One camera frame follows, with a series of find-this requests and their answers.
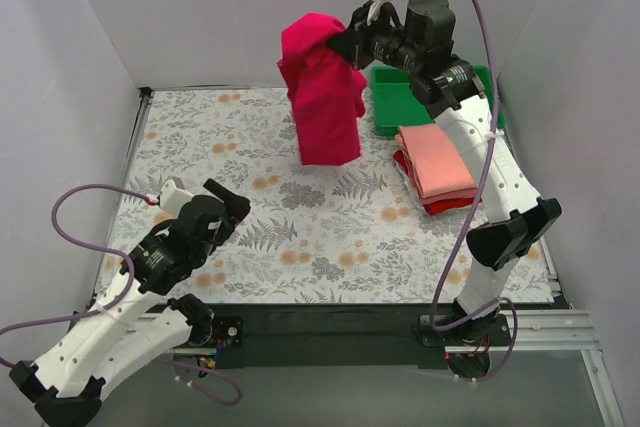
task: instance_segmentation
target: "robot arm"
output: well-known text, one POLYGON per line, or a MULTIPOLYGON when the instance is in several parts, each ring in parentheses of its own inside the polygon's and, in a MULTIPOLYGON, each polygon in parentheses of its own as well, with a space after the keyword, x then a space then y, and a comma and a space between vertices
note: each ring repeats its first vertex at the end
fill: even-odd
POLYGON ((133 285, 114 308, 127 284, 126 266, 90 310, 100 314, 78 323, 32 363, 19 362, 10 377, 51 427, 86 425, 102 401, 124 379, 177 345, 202 345, 212 335, 214 313, 194 295, 171 299, 153 322, 123 338, 128 329, 164 295, 201 267, 249 213, 248 199, 209 179, 211 195, 193 195, 169 180, 158 205, 175 219, 155 226, 129 256, 133 285))
MULTIPOLYGON (((348 28, 329 39, 328 47, 356 69, 378 60, 405 71, 413 95, 451 139, 478 184, 493 136, 490 109, 473 67, 452 53, 455 15, 449 2, 409 0, 403 26, 386 1, 369 0, 356 9, 348 28)), ((500 136, 482 200, 488 223, 467 233, 473 262, 454 302, 459 318, 500 297, 518 259, 561 214, 556 199, 543 199, 529 183, 500 136)), ((474 320, 489 318, 494 310, 481 311, 474 320)))

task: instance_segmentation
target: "stack of folded cloth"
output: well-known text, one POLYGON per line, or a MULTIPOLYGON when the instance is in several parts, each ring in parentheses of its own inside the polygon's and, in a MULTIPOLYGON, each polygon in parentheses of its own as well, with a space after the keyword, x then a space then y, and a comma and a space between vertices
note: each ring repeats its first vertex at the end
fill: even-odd
POLYGON ((436 124, 399 127, 393 158, 429 215, 471 205, 476 185, 447 135, 436 124))

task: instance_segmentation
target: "green plastic box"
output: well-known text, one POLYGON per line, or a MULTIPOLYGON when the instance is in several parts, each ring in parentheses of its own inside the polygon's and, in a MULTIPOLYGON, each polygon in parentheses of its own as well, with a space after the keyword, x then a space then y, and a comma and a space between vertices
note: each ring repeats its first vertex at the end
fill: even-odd
MULTIPOLYGON (((493 89, 489 69, 483 66, 474 67, 478 77, 484 84, 489 105, 493 102, 493 89)), ((400 125, 432 124, 426 109, 420 104, 409 89, 409 76, 394 67, 374 67, 371 70, 371 89, 378 135, 393 136, 398 133, 400 125)), ((498 127, 504 128, 502 112, 498 117, 498 127)))

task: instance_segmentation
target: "folded cloth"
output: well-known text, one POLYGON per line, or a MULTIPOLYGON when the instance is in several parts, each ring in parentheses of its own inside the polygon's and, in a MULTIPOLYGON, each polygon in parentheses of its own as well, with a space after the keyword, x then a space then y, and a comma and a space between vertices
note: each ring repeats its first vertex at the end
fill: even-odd
MULTIPOLYGON (((393 154, 393 158, 396 161, 397 165, 400 166, 402 172, 407 176, 409 175, 409 168, 406 163, 406 158, 401 150, 398 150, 395 154, 393 154)), ((473 197, 470 198, 461 198, 461 199, 445 199, 445 200, 437 200, 430 204, 422 204, 425 212, 429 215, 437 215, 441 212, 445 212, 451 209, 460 209, 462 207, 467 207, 473 203, 473 197)))
POLYGON ((278 67, 291 100, 303 165, 342 165, 360 156, 357 117, 365 78, 326 41, 344 30, 336 18, 307 14, 282 32, 278 67))
POLYGON ((400 127, 396 141, 423 203, 474 197, 476 186, 447 135, 436 124, 400 127))

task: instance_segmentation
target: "floral tablecloth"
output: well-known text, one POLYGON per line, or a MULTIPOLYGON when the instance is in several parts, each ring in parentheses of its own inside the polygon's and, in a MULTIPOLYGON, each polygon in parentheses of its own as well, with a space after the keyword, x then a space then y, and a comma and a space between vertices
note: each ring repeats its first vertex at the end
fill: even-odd
MULTIPOLYGON (((204 192, 214 178, 251 199, 233 237, 170 296, 205 302, 429 302, 466 210, 429 217, 396 170, 393 140, 375 134, 370 92, 360 120, 363 155, 341 167, 303 167, 284 89, 156 92, 128 187, 157 193, 167 177, 204 192)), ((123 199, 109 245, 130 250, 167 218, 123 199)), ((482 212, 476 224, 484 220, 482 212)), ((106 256, 96 290, 120 259, 106 256)), ((458 254, 442 300, 469 273, 458 254)), ((506 294, 550 302, 544 255, 534 246, 506 294)))

